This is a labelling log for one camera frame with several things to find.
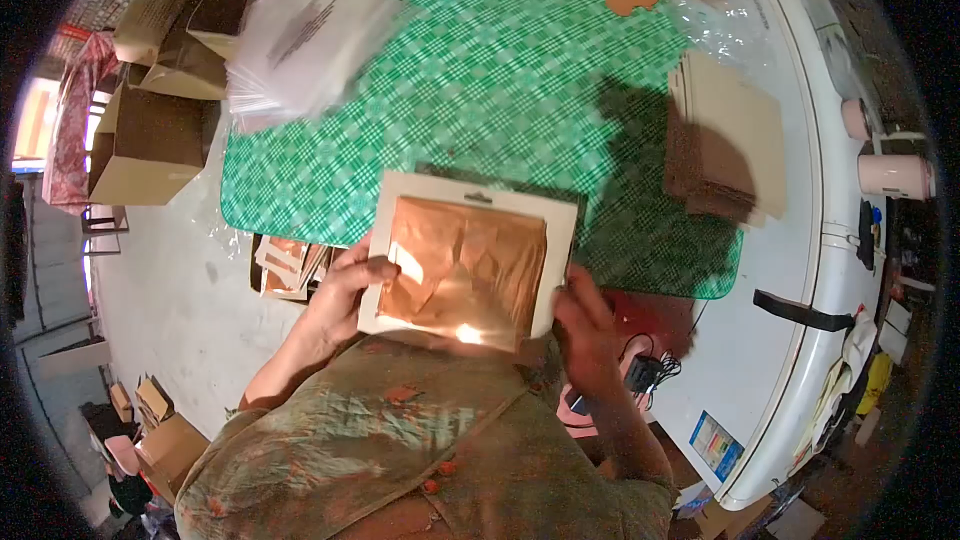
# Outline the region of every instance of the pink fabric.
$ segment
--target pink fabric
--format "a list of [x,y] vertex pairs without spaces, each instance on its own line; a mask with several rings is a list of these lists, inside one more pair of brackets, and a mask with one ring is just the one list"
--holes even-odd
[[50,138],[43,171],[43,200],[73,215],[90,204],[87,191],[87,117],[97,84],[113,73],[119,63],[114,53],[114,35],[94,32],[67,63],[60,82],[56,127]]

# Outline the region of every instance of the energy label sticker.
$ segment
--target energy label sticker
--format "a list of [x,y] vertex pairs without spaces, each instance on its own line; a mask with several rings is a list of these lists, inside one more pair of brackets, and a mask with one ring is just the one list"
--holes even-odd
[[700,421],[693,429],[690,446],[709,465],[720,482],[726,482],[727,476],[743,455],[743,446],[706,411],[700,415]]

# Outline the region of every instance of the person's right hand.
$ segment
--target person's right hand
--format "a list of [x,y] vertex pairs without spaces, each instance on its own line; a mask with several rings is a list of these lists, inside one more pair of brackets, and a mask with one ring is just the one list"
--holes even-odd
[[588,399],[622,390],[614,314],[589,271],[570,263],[553,309],[564,331],[559,338],[563,369],[574,390]]

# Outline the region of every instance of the hand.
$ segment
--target hand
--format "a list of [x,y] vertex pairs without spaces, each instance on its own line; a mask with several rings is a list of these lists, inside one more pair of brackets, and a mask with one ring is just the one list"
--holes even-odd
[[290,330],[291,337],[336,349],[356,336],[361,291],[370,284],[392,280],[401,271],[386,257],[368,259],[370,239],[367,233],[330,265],[306,311]]
[[553,310],[564,331],[559,348],[570,385],[588,399],[623,390],[614,314],[589,271],[570,263],[566,287],[554,293]]

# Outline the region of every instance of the white freezer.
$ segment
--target white freezer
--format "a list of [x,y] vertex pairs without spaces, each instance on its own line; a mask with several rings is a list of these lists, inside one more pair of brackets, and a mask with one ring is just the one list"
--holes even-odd
[[[843,331],[807,328],[754,306],[754,290],[832,315],[855,314],[860,304],[873,314],[883,258],[874,255],[868,271],[847,238],[858,234],[862,144],[844,130],[841,97],[804,0],[733,1],[759,13],[769,40],[757,57],[765,62],[749,76],[780,102],[787,210],[745,234],[730,293],[698,303],[693,351],[680,375],[656,390],[652,412],[721,506],[741,510],[810,458],[797,462],[795,453],[844,339]],[[886,215],[884,197],[865,198]],[[728,435],[718,438],[742,446],[736,460],[712,467],[694,449],[704,413]]]

